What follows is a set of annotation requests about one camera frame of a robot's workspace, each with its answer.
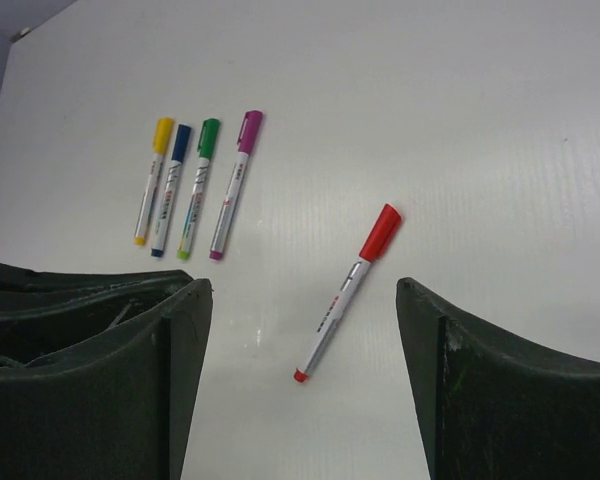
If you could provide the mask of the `blue pen cap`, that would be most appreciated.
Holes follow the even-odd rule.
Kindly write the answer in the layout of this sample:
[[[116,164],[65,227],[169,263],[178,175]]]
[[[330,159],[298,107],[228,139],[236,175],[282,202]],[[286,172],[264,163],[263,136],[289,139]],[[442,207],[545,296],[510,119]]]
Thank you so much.
[[[189,140],[191,137],[192,128],[185,124],[179,124],[176,132],[176,138],[172,150],[172,161],[182,163],[184,161]]]

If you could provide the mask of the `white pen purple end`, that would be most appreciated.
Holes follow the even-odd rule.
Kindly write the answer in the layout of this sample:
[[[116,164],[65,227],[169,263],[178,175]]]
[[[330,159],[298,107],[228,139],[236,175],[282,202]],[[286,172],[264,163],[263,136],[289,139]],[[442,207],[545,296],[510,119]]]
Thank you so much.
[[[248,153],[238,152],[210,246],[209,257],[214,261],[219,261],[224,257],[248,160]]]

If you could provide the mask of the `purple pen cap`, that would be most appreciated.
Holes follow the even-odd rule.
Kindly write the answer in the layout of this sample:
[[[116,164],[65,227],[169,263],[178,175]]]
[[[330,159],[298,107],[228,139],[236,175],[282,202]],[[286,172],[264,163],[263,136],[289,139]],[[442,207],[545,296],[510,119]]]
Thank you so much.
[[[251,110],[245,113],[237,140],[239,152],[252,154],[263,117],[263,112],[259,110]]]

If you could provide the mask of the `green pen cap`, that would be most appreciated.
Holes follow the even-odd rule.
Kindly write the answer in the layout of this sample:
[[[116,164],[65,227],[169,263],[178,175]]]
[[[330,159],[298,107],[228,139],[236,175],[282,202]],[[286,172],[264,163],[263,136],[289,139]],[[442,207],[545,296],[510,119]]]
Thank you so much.
[[[197,152],[199,158],[211,160],[215,151],[216,140],[220,129],[220,120],[217,118],[208,118],[203,121]]]

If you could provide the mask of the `red pen cap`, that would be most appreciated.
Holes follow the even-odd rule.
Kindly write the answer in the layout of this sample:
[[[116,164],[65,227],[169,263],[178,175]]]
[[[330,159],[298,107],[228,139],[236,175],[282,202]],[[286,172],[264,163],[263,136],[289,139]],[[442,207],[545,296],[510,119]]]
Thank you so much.
[[[395,207],[385,204],[359,252],[359,257],[370,263],[379,259],[391,244],[402,220],[402,215]]]

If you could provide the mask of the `white pen yellow end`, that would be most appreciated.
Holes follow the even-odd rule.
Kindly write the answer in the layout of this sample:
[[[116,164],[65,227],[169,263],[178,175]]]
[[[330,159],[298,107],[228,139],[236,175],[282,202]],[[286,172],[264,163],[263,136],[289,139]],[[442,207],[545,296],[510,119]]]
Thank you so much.
[[[155,152],[151,162],[148,180],[143,193],[140,211],[134,232],[134,243],[144,246],[148,237],[155,195],[161,175],[165,153]]]

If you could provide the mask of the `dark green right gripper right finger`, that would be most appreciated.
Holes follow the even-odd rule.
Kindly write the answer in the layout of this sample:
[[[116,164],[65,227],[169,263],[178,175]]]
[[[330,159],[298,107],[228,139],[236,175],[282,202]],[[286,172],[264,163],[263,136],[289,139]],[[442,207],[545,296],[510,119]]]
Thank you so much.
[[[399,280],[396,310],[433,479],[600,479],[600,362],[531,342]]]

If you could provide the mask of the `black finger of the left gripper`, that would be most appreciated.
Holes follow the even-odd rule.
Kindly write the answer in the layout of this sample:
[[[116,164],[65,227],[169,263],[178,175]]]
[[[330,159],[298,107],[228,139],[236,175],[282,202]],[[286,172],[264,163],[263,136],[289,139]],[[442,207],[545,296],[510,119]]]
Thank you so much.
[[[181,270],[37,272],[0,263],[0,368],[20,368],[167,300],[192,282]]]

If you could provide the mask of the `white pen red end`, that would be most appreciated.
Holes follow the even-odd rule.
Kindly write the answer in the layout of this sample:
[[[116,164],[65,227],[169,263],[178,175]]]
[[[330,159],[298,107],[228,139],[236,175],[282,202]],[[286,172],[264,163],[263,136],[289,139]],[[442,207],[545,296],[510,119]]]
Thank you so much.
[[[370,266],[371,263],[362,257],[352,265],[315,331],[306,359],[296,367],[293,375],[296,382],[304,383],[314,374]]]

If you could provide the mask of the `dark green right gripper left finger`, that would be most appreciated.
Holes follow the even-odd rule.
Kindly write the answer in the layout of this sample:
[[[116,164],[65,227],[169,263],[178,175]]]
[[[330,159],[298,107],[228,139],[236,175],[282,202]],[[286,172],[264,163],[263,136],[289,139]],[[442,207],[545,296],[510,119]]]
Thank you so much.
[[[206,279],[0,317],[0,479],[178,479],[209,338]]]

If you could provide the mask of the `yellow pen cap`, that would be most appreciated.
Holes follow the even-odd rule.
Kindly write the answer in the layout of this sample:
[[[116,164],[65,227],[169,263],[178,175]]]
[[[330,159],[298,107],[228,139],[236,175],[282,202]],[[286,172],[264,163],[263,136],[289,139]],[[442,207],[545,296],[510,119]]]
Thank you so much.
[[[174,119],[169,117],[160,118],[156,124],[153,151],[156,154],[165,155],[169,146]]]

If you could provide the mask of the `white pen green end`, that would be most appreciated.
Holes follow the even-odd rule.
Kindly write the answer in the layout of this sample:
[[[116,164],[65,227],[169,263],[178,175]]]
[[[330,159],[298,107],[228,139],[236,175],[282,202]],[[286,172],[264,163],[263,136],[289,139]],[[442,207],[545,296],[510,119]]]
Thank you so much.
[[[208,157],[200,156],[199,165],[196,170],[196,177],[191,192],[191,198],[185,217],[182,236],[177,250],[177,258],[188,260],[194,243],[195,229],[198,217],[202,208],[202,203],[206,188],[206,179],[211,160]]]

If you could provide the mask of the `white pen blue end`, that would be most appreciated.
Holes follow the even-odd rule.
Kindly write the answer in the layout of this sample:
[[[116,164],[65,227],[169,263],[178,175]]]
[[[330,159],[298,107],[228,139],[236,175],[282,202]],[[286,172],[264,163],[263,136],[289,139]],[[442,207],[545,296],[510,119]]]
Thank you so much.
[[[164,254],[172,217],[174,198],[177,195],[183,163],[184,161],[182,159],[172,159],[169,164],[167,180],[156,221],[154,240],[150,251],[150,255],[154,258],[161,258]]]

